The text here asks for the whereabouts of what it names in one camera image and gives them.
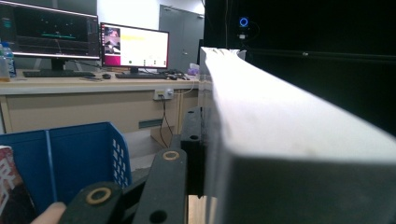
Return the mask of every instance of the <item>hand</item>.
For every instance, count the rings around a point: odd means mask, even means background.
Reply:
[[[64,203],[53,203],[46,211],[38,216],[31,224],[57,224],[66,210]]]

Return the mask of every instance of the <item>wall socket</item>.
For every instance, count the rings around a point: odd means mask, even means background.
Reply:
[[[172,100],[174,96],[174,90],[173,89],[162,89],[162,90],[155,90],[154,91],[154,97],[152,98],[153,100]]]

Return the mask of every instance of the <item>monitor screen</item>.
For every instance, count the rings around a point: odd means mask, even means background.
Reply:
[[[100,23],[102,66],[168,67],[169,33],[117,24]]]
[[[100,59],[98,17],[0,1],[0,37],[15,56]]]

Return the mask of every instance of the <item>monitor stand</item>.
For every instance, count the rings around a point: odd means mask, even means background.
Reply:
[[[146,75],[147,74],[145,72],[139,72],[139,68],[133,67],[133,66],[129,69],[129,71],[125,71],[125,72],[122,72],[122,73],[126,74],[126,75],[129,75],[129,74],[132,74],[132,75]]]
[[[64,65],[66,63],[65,59],[51,59],[50,60],[50,65],[51,65],[51,69],[40,69],[41,73],[48,73],[48,74],[62,74],[62,73],[71,73],[74,72],[71,69],[64,69]]]

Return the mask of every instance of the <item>blue plastic basket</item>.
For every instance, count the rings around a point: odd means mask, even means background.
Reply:
[[[128,147],[110,122],[1,134],[0,145],[13,148],[38,214],[99,181],[132,184]]]

